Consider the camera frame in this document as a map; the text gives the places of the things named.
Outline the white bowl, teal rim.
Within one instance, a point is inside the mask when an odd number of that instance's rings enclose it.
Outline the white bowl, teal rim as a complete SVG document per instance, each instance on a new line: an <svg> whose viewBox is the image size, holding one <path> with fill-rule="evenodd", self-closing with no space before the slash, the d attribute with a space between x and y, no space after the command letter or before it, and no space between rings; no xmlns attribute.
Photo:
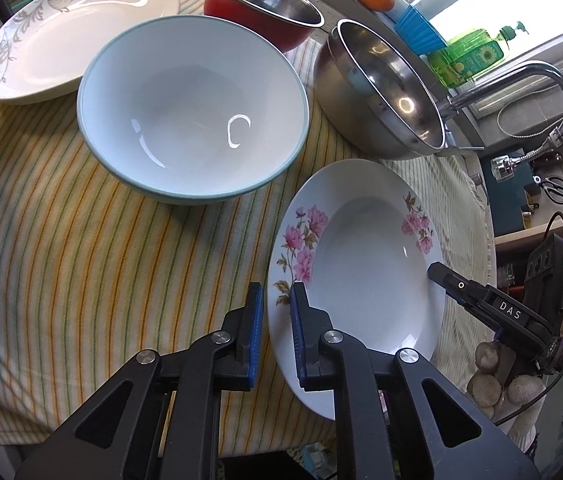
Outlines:
<svg viewBox="0 0 563 480"><path fill-rule="evenodd" d="M76 98L84 141L133 190L172 204L228 200L297 158L310 105L288 58L236 23L156 18L93 58Z"/></svg>

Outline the yellow striped cloth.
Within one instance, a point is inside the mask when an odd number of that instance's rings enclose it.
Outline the yellow striped cloth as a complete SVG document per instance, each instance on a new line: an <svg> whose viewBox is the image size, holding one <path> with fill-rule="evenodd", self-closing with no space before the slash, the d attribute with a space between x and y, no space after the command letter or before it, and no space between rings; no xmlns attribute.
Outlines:
<svg viewBox="0 0 563 480"><path fill-rule="evenodd" d="M76 123L76 93L28 106L0 103L0 445L35 444L140 349L185 349L219 328L264 282L292 196L335 160L361 156L313 101L321 46L288 53L311 125L280 177L236 200L161 204L100 165ZM493 281L490 208L472 154L385 162L440 229L446 264ZM257 388L224 393L221 456L329 439L330 420L292 393L264 330Z"/></svg>

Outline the green dish soap bottle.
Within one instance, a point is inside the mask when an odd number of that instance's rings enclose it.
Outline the green dish soap bottle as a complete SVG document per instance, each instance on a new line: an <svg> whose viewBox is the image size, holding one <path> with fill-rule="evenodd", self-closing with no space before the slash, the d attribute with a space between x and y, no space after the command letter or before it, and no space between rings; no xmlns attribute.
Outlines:
<svg viewBox="0 0 563 480"><path fill-rule="evenodd" d="M427 54L428 65L445 88L457 88L501 62L505 58L502 45L509 47L519 32L529 33L521 21L503 26L495 37L485 28L475 29Z"/></svg>

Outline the white plate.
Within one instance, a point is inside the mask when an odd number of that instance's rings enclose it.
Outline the white plate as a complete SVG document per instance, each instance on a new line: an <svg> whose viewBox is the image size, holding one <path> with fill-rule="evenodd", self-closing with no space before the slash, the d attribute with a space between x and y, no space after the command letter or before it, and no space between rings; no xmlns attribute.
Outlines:
<svg viewBox="0 0 563 480"><path fill-rule="evenodd" d="M0 102L32 104L79 87L99 50L180 0L33 0L0 28Z"/></svg>
<svg viewBox="0 0 563 480"><path fill-rule="evenodd" d="M302 404L335 416L331 392L306 392L298 381L291 285L302 282L311 306L367 348L413 348L431 358L445 293L429 280L428 268L441 258L430 214L405 181L378 162L333 162L303 184L281 220L266 280L275 358Z"/></svg>

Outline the brown round stones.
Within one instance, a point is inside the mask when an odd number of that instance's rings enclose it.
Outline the brown round stones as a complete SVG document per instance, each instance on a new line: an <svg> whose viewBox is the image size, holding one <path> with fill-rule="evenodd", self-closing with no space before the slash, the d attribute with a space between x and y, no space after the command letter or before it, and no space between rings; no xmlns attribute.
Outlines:
<svg viewBox="0 0 563 480"><path fill-rule="evenodd" d="M543 380L536 376L519 375L505 386L496 376L501 364L502 346L496 341L480 342L475 349L477 371L466 387L467 398L491 422L498 422L533 400L537 402L531 406L530 412L537 414L544 402L541 398L546 390Z"/></svg>

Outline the stainless steel bowl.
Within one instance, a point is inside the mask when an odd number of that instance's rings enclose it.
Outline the stainless steel bowl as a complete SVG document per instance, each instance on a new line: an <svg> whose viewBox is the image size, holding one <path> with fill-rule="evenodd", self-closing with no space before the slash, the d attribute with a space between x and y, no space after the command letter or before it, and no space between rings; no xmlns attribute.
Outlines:
<svg viewBox="0 0 563 480"><path fill-rule="evenodd" d="M382 159L412 159L445 148L437 105L392 44L343 18L329 32L314 67L315 98L351 144Z"/></svg>

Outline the red steel bowl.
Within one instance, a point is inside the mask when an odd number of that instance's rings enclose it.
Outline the red steel bowl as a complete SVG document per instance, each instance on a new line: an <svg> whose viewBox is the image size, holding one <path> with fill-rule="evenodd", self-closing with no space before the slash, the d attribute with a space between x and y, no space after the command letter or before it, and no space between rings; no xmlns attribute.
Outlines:
<svg viewBox="0 0 563 480"><path fill-rule="evenodd" d="M204 15L245 26L281 52L300 46L325 24L310 0L204 0Z"/></svg>

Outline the blue silicone cup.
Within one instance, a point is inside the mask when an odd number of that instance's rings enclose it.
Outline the blue silicone cup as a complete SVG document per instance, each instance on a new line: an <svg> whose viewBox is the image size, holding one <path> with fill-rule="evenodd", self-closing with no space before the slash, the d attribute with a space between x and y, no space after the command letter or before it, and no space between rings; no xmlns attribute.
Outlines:
<svg viewBox="0 0 563 480"><path fill-rule="evenodd" d="M447 47L440 32L414 6L406 8L394 30L417 55L428 55Z"/></svg>

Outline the black scissors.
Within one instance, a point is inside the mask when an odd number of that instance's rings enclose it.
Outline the black scissors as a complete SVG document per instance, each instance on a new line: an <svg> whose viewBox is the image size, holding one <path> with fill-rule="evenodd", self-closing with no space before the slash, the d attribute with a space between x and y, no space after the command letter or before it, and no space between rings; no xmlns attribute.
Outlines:
<svg viewBox="0 0 563 480"><path fill-rule="evenodd" d="M563 178L558 176L533 176L533 181L544 192L546 197L556 205L563 205Z"/></svg>

